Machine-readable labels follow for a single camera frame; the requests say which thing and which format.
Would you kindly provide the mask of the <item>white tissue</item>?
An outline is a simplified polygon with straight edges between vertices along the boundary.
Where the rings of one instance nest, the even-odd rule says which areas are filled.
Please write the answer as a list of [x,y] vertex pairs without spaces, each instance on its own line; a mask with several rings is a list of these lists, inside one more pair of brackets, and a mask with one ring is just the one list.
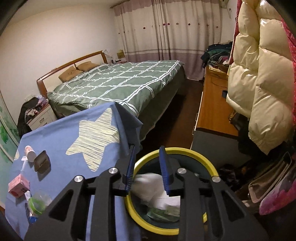
[[180,197],[169,197],[166,194],[163,178],[159,174],[137,174],[132,183],[131,193],[149,207],[180,211]]

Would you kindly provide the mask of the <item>clear jar green lid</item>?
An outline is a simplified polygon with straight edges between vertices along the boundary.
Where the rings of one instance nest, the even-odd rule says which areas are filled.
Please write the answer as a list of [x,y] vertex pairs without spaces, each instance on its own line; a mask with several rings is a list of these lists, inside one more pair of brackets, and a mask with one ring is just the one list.
[[28,208],[34,216],[40,216],[51,202],[51,196],[47,192],[38,190],[29,198]]

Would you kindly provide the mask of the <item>pink small carton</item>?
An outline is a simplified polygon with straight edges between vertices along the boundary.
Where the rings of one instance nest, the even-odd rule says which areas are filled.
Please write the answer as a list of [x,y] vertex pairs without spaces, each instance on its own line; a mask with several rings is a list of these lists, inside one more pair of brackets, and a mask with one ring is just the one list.
[[8,184],[8,193],[13,197],[19,198],[24,195],[25,192],[30,190],[30,182],[24,175],[19,174]]

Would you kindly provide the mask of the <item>green plastic wrapper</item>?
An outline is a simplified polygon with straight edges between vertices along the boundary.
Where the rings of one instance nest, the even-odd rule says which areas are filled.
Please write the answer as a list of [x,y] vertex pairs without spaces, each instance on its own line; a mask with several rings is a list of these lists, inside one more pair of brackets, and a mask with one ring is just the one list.
[[168,214],[166,210],[161,210],[157,208],[149,208],[147,211],[147,216],[153,220],[160,222],[177,222],[180,220],[179,216]]

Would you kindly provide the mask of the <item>yellow rimmed trash bin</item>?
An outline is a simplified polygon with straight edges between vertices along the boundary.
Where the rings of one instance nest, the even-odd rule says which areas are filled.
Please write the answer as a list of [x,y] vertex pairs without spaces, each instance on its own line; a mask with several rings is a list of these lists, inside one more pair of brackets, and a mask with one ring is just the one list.
[[[193,150],[166,148],[168,157],[179,161],[180,166],[197,174],[198,177],[218,176],[212,163]],[[180,218],[180,195],[166,194],[159,151],[153,151],[140,158],[134,167],[132,191],[125,197],[125,207],[132,219],[142,228],[158,235],[178,235]]]

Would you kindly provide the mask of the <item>blue star tablecloth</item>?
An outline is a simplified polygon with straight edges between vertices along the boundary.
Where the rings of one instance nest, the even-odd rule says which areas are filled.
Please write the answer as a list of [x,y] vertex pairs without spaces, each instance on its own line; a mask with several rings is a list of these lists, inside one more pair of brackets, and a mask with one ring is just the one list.
[[[130,145],[139,150],[141,127],[138,118],[115,102],[56,120],[21,138],[9,178],[22,174],[32,194],[43,191],[55,198],[75,176],[98,176],[126,156]],[[49,172],[38,174],[23,161],[27,146],[47,153]]]

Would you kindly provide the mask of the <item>orange wooden desk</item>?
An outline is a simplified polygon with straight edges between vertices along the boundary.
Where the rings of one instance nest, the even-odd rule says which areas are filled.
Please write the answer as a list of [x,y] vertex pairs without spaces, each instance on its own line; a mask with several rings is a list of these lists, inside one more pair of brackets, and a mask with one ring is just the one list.
[[233,108],[223,97],[223,91],[227,90],[227,86],[226,73],[213,71],[206,67],[194,130],[232,139],[238,138],[238,130],[229,122]]

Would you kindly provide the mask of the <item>white bedside cabinet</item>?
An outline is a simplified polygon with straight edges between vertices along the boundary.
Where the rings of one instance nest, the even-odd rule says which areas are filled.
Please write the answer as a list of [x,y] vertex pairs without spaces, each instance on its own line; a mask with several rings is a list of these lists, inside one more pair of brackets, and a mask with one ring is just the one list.
[[37,115],[28,121],[27,125],[30,127],[31,130],[35,130],[39,127],[45,126],[53,121],[56,121],[57,117],[53,112],[53,109],[49,104],[45,105]]

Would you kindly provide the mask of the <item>white pill bottle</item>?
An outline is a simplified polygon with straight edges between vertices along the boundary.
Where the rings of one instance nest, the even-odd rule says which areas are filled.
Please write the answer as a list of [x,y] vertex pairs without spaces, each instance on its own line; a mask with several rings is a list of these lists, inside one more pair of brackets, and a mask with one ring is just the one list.
[[27,160],[30,163],[33,163],[35,158],[37,157],[35,151],[33,150],[33,148],[31,146],[26,146],[25,147],[25,155],[27,157]]

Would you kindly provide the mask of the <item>brown pillow right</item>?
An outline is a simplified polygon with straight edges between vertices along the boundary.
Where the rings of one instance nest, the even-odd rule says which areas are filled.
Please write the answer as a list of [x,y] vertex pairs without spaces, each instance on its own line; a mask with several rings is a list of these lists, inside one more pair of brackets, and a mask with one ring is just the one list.
[[100,64],[92,63],[91,61],[81,63],[77,66],[79,71],[87,72],[91,69],[98,67]]

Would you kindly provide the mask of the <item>brown pillow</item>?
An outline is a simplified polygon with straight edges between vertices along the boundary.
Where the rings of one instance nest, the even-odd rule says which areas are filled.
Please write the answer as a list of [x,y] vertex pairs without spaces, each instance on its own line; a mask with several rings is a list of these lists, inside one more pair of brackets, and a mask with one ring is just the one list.
[[79,71],[87,72],[91,69],[98,67],[100,64],[92,63],[91,61],[81,63],[77,66]]
[[67,82],[76,77],[79,74],[82,74],[83,71],[76,69],[75,67],[71,66],[66,71],[64,71],[61,75],[59,75],[59,79],[62,82]]

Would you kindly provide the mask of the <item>pink floral bag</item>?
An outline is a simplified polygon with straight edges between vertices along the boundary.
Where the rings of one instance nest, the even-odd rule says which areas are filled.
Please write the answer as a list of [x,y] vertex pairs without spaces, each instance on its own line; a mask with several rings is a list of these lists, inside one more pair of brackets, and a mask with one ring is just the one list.
[[267,194],[259,206],[259,214],[267,215],[282,209],[295,200],[295,165],[288,171],[283,180]]

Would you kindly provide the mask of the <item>dark clothes on cabinet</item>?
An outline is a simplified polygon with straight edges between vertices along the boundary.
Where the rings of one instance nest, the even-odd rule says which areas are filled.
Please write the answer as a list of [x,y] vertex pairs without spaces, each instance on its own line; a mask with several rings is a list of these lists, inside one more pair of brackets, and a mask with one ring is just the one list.
[[16,125],[20,138],[24,134],[32,131],[28,122],[32,120],[46,104],[48,104],[48,99],[43,95],[39,95],[38,97],[31,98],[22,105]]

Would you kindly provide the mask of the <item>green leaf wardrobe door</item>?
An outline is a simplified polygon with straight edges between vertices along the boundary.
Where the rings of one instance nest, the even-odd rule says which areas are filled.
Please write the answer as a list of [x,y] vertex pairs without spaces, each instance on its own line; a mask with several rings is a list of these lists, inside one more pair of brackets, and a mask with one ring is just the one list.
[[8,193],[9,172],[14,162],[15,153],[19,145],[19,135],[3,96],[0,96],[0,185],[1,207],[5,209],[6,195]]

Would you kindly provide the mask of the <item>striped pink white curtain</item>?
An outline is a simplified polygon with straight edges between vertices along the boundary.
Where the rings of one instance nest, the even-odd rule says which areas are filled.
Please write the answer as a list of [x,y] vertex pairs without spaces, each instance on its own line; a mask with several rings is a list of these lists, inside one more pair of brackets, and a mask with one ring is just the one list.
[[204,75],[210,45],[233,40],[236,1],[125,1],[113,6],[119,48],[130,62],[180,60],[187,78]]

